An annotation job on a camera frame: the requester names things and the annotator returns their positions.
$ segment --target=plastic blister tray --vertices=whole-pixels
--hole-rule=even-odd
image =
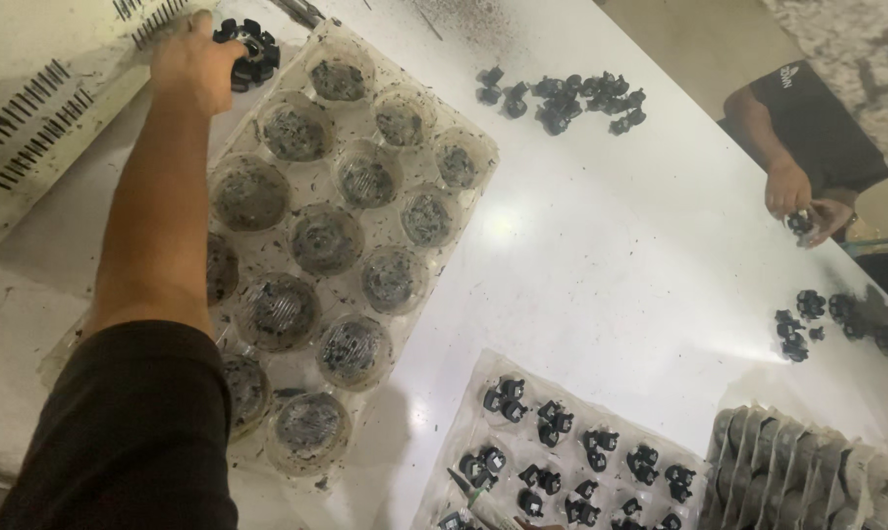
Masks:
[[[229,460],[316,491],[335,483],[498,153],[337,20],[270,82],[208,165],[207,289],[222,354],[261,367],[272,403],[266,428],[255,409],[238,425]],[[49,355],[46,381],[76,343]]]
[[[500,382],[506,379],[525,380],[523,397],[519,401],[529,411],[517,424],[501,413],[490,412],[483,407],[486,392],[498,388]],[[549,401],[563,407],[566,413],[574,414],[571,430],[560,434],[553,448],[544,445],[539,438],[539,427],[545,424],[545,420],[539,417],[538,410]],[[603,451],[607,467],[600,473],[588,464],[584,433],[589,430],[620,435],[613,451]],[[651,486],[638,481],[626,463],[627,454],[641,444],[659,453],[653,466],[659,476]],[[414,530],[435,527],[451,512],[466,505],[466,499],[451,481],[446,469],[460,474],[460,462],[465,455],[476,455],[488,447],[497,447],[506,454],[506,467],[497,475],[499,480],[491,493],[509,515],[538,525],[562,524],[571,527],[565,514],[565,501],[569,496],[583,500],[574,490],[590,479],[598,483],[588,500],[591,506],[600,509],[594,525],[596,528],[608,529],[612,521],[623,520],[622,507],[634,498],[642,507],[630,517],[636,523],[653,528],[668,514],[674,513],[679,517],[682,528],[697,527],[709,471],[709,466],[701,457],[631,424],[603,406],[579,400],[557,385],[522,370],[502,355],[484,351],[474,367],[460,409],[438,454],[412,523]],[[532,464],[540,470],[560,474],[561,490],[548,495],[539,486],[529,488],[519,475]],[[690,486],[692,496],[685,503],[673,500],[664,477],[664,472],[673,464],[696,472]],[[525,488],[531,489],[542,499],[543,517],[528,517],[518,506],[519,493]]]

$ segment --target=stack of blister trays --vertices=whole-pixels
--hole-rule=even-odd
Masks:
[[[498,411],[484,409],[486,392],[499,389],[500,384],[509,379],[525,380],[519,402],[529,410],[519,423],[513,423]],[[549,401],[560,405],[566,414],[574,414],[570,431],[560,433],[558,442],[551,448],[540,441],[539,427],[545,424],[545,420],[538,415],[539,408]],[[613,450],[599,450],[606,457],[602,471],[594,471],[588,463],[589,449],[584,442],[584,435],[588,431],[619,435]],[[653,465],[657,476],[649,486],[639,481],[627,464],[628,454],[640,445],[658,452]],[[622,509],[624,504],[636,499],[641,509],[629,515],[629,520],[635,524],[653,530],[670,514],[674,514],[681,529],[697,528],[709,470],[701,457],[631,424],[603,406],[579,400],[557,385],[522,370],[502,355],[485,351],[474,368],[454,424],[438,454],[412,524],[413,530],[436,528],[460,506],[466,506],[465,497],[451,481],[446,469],[464,476],[461,470],[464,457],[467,454],[476,455],[490,447],[498,448],[506,456],[506,465],[498,474],[491,494],[508,515],[519,516],[538,526],[562,524],[572,528],[578,525],[579,528],[593,526],[603,530],[613,527],[637,528],[629,526],[629,523],[624,526],[627,515]],[[673,499],[666,479],[666,470],[675,464],[695,473],[689,486],[690,496],[682,503]],[[524,472],[532,465],[542,472],[560,475],[561,489],[550,494],[544,485],[527,484]],[[588,498],[575,491],[586,480],[598,484]],[[520,493],[526,489],[540,497],[543,503],[542,517],[528,516],[520,507]],[[583,522],[569,524],[566,505],[581,502],[599,509],[596,520],[590,525]],[[469,529],[481,526],[482,522],[470,521],[461,527]]]
[[[337,20],[271,82],[208,168],[208,298],[236,382],[229,460],[324,489],[498,150]],[[46,382],[76,344],[72,331],[46,358]]]
[[[703,529],[888,529],[888,454],[759,406],[722,410]]]

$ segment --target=hand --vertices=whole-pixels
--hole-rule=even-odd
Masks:
[[[534,524],[528,524],[524,522],[519,517],[515,518],[515,521],[519,523],[519,526],[522,526],[522,530],[565,530],[565,528],[561,524],[552,524],[551,526],[536,526]]]
[[[808,213],[813,223],[818,226],[818,231],[807,243],[808,248],[813,248],[826,241],[853,215],[851,207],[833,199],[814,199],[810,201],[810,206]]]
[[[775,216],[785,216],[806,210],[810,204],[810,179],[791,157],[773,161],[768,167],[768,184],[764,190],[764,205]]]
[[[155,100],[193,102],[205,116],[231,108],[231,68],[247,49],[238,41],[218,44],[211,37],[211,12],[201,10],[156,45],[150,68]]]

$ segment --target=printed logo on shirt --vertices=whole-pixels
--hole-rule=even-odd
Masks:
[[[793,78],[794,74],[797,74],[798,70],[800,70],[799,67],[791,67],[790,65],[781,69],[781,86],[783,88],[788,89],[791,87],[793,84],[791,78]]]

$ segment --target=table surface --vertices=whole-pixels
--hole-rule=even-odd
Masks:
[[[888,312],[884,294],[832,241],[796,247],[764,209],[760,168],[591,0],[317,5],[486,130],[501,163],[343,482],[291,509],[276,485],[232,470],[243,528],[407,528],[483,348],[700,455],[715,412],[752,401],[888,450],[888,357],[824,319],[827,339],[792,364],[774,332],[775,310],[803,289]],[[286,44],[304,35],[260,0],[219,10]],[[506,86],[623,74],[645,89],[647,119],[614,137],[611,118],[587,113],[549,137],[534,98],[516,121],[476,101],[474,77],[496,64]],[[213,149],[258,95],[215,118]],[[0,470],[17,470],[46,397],[37,363],[86,309],[147,106],[135,98],[0,246]]]

